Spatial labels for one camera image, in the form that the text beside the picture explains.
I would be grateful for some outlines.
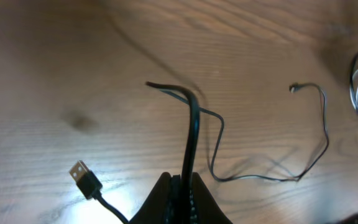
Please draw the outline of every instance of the wood surface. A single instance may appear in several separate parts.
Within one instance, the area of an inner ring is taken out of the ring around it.
[[[145,81],[183,85],[221,114],[221,177],[301,172],[298,183],[217,183],[202,116],[195,160],[233,223],[329,223],[358,212],[358,117],[347,86],[358,1],[0,0],[0,223],[119,223],[68,175],[84,160],[127,218],[162,172],[179,174],[188,107]]]

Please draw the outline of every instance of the metal usb tip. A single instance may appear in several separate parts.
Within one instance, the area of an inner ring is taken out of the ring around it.
[[[81,177],[83,177],[90,170],[87,168],[83,161],[78,161],[71,169],[70,175],[75,180],[75,182],[79,181]]]

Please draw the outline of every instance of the wood grain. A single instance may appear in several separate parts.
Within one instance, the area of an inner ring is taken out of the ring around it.
[[[0,223],[118,223],[68,175],[84,160],[106,200],[131,218],[159,175],[180,172],[188,108],[147,88],[185,85],[221,114],[216,173],[288,175],[323,134],[316,82],[328,93],[331,147],[299,183],[215,182],[219,123],[195,161],[234,223],[327,223],[358,212],[358,118],[347,68],[358,1],[0,0]]]

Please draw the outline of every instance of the usb cable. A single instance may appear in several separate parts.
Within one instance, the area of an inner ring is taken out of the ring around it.
[[[95,199],[104,208],[107,208],[110,212],[115,214],[122,223],[129,223],[128,219],[116,208],[107,203],[102,197],[100,190],[102,189],[102,183],[98,180],[95,174],[87,168],[83,161],[78,161],[71,169],[70,175],[75,180],[77,187],[81,190],[86,199]]]

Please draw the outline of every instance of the usb connector housing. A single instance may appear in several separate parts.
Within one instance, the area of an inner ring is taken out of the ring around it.
[[[83,161],[78,161],[69,173],[86,199],[89,200],[100,194],[102,183]]]

